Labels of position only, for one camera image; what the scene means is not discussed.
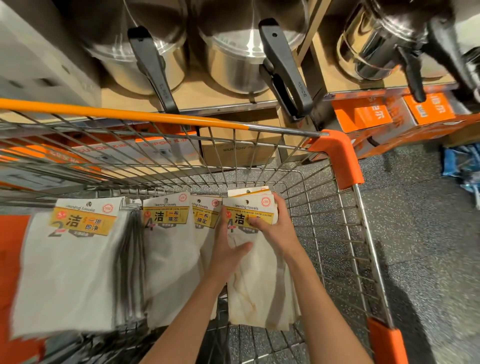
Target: hand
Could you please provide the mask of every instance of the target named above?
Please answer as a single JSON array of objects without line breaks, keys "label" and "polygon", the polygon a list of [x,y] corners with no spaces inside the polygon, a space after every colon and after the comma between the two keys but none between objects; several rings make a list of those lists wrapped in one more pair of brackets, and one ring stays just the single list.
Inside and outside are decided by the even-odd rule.
[{"label": "hand", "polygon": [[253,243],[245,243],[236,248],[230,248],[227,241],[227,231],[227,209],[223,206],[216,224],[215,242],[212,250],[212,258],[210,259],[210,266],[208,267],[208,273],[213,279],[218,280],[222,288],[240,265],[241,259],[247,255],[253,247]]},{"label": "hand", "polygon": [[273,196],[278,208],[277,223],[270,225],[261,218],[254,217],[249,217],[248,223],[259,229],[272,247],[279,250],[284,258],[288,258],[298,251],[303,251],[303,247],[295,233],[285,200],[275,192]]}]

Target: wire cart basket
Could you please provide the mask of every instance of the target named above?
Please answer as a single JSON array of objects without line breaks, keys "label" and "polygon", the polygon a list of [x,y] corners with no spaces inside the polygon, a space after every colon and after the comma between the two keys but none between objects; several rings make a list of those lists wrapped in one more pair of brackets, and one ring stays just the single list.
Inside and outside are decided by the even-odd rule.
[{"label": "wire cart basket", "polygon": [[[287,201],[300,242],[368,353],[377,363],[407,362],[360,195],[363,176],[345,134],[7,99],[0,99],[0,110],[4,211],[52,208],[59,197],[145,198],[180,191],[227,196],[228,189],[268,185]],[[207,128],[209,136],[199,136],[195,127]],[[214,137],[214,128],[228,129],[232,137]],[[243,130],[256,133],[256,140],[238,139]],[[261,142],[262,133],[277,135],[278,142]],[[284,145],[285,135],[297,136],[298,143]],[[172,153],[179,143],[193,157]],[[220,144],[231,146],[228,163],[218,153]],[[214,147],[215,165],[205,162],[204,145]],[[247,163],[244,156],[239,163],[242,147],[249,148]],[[270,163],[255,165],[256,154],[265,150]],[[279,152],[288,155],[283,162],[273,158]],[[285,332],[231,325],[227,299],[218,299],[199,363],[308,362],[301,321]],[[138,323],[80,335],[42,362],[133,363],[160,334]]]}]

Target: black pot handle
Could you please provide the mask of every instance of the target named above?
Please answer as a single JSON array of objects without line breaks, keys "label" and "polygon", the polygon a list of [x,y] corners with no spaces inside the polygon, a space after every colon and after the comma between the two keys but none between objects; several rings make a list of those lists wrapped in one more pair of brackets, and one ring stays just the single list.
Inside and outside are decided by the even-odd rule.
[{"label": "black pot handle", "polygon": [[437,14],[427,23],[427,41],[422,50],[444,66],[459,84],[459,92],[470,96],[477,85],[468,72],[458,45],[454,17],[448,12]]},{"label": "black pot handle", "polygon": [[266,56],[260,65],[260,75],[291,119],[298,122],[310,114],[313,100],[293,59],[287,38],[273,18],[261,20],[258,30]]},{"label": "black pot handle", "polygon": [[165,60],[159,55],[155,42],[144,26],[130,28],[127,32],[139,70],[147,76],[167,114],[180,114],[165,75]]},{"label": "black pot handle", "polygon": [[417,102],[425,102],[427,95],[423,89],[421,77],[421,62],[411,49],[401,46],[395,47],[395,54],[398,63],[402,67],[405,77],[407,78],[408,88],[413,98]]}]

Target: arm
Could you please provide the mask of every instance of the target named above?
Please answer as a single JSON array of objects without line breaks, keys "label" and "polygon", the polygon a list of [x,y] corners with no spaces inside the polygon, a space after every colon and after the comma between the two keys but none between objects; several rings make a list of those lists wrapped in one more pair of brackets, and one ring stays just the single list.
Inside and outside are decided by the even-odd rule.
[{"label": "arm", "polygon": [[215,301],[251,248],[252,243],[230,248],[223,207],[215,230],[210,266],[185,306],[140,364],[195,363]]},{"label": "arm", "polygon": [[283,254],[295,284],[306,341],[312,363],[372,364],[359,340],[346,323],[320,282],[310,258],[300,244],[285,200],[274,194],[278,223],[259,218],[249,223],[259,228],[270,244]]}]

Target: metal wire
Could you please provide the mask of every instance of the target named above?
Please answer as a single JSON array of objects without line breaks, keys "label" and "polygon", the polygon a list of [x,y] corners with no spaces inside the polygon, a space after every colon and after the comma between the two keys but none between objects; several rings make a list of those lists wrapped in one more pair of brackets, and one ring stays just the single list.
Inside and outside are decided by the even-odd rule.
[{"label": "metal wire", "polygon": [[[162,132],[154,122],[142,123],[147,128],[141,130],[138,122],[128,120],[120,121],[122,128],[107,128],[93,117],[78,124],[52,115],[52,122],[44,123],[25,113],[15,113],[24,121],[0,119],[0,205],[53,207],[57,198],[80,191],[95,192],[96,197],[146,198],[185,190],[227,196],[232,187],[269,185],[286,199],[297,235],[323,285],[371,354],[366,318],[373,316],[372,306],[380,306],[375,315],[388,327],[394,327],[360,190],[357,185],[340,190],[329,159],[305,165],[318,154],[303,146],[312,133],[302,135],[297,145],[287,146],[282,141],[285,130],[263,126],[253,133],[253,140],[245,141],[239,140],[235,130],[232,139],[227,139],[214,137],[210,127],[210,136],[188,134],[184,127],[183,135],[178,135]],[[264,131],[276,133],[278,142],[261,141]],[[176,140],[183,138],[182,143],[189,144],[194,155],[162,154],[151,137],[165,140],[170,151]],[[90,145],[86,140],[99,144],[96,158],[88,153]],[[124,143],[123,150],[114,147],[113,142]],[[145,149],[137,142],[144,143]],[[214,165],[209,166],[202,154],[203,142],[215,150]],[[233,146],[230,165],[224,165],[227,159],[221,158],[217,148],[224,143]],[[248,160],[240,158],[238,146],[252,147]],[[269,155],[261,147],[268,147]],[[288,157],[280,161],[282,149]],[[142,160],[133,157],[137,154]],[[257,160],[263,163],[255,165]],[[22,180],[22,176],[29,175],[40,181],[40,187]],[[53,181],[48,188],[41,188],[44,179]],[[367,289],[366,284],[375,289]],[[204,345],[210,346],[205,362],[218,363],[218,356],[224,363],[308,360],[300,322],[288,332],[230,325],[227,300],[219,298],[217,317],[207,330]],[[145,327],[140,323],[110,334],[116,335],[121,347],[105,344],[113,336],[84,339],[79,349],[84,358],[80,362],[120,363],[123,356],[143,355],[161,334],[161,330],[148,334]]]}]

